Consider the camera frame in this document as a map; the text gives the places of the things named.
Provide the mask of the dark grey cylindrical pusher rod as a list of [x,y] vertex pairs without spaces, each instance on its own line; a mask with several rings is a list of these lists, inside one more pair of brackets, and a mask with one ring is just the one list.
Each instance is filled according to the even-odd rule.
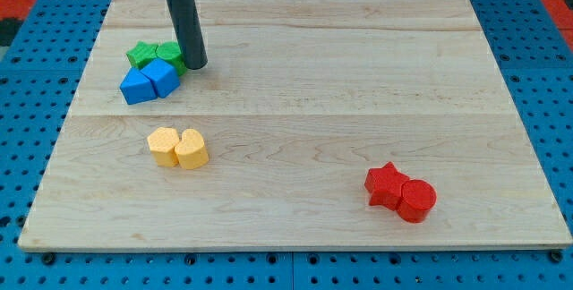
[[191,70],[201,69],[208,57],[195,0],[167,0],[167,7],[184,65]]

